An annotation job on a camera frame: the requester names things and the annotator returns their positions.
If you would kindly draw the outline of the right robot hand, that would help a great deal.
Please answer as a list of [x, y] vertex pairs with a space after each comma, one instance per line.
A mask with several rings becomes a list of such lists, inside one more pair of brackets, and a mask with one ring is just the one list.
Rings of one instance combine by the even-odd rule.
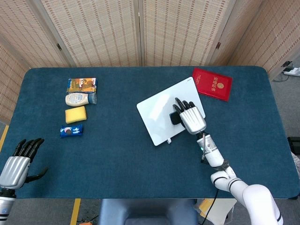
[[179, 115], [185, 129], [191, 135], [197, 135], [204, 132], [206, 129], [206, 122], [198, 107], [192, 101], [181, 101], [177, 97], [175, 98], [175, 101], [176, 104], [173, 104], [172, 106]]

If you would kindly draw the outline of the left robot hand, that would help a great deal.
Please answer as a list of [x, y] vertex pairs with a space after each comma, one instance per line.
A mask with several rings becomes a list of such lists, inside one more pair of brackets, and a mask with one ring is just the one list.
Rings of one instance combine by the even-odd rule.
[[0, 175], [0, 187], [4, 189], [17, 190], [25, 183], [42, 178], [48, 168], [44, 168], [37, 175], [28, 175], [31, 163], [40, 147], [45, 140], [38, 138], [35, 140], [21, 140], [15, 148], [12, 156], [10, 156]]

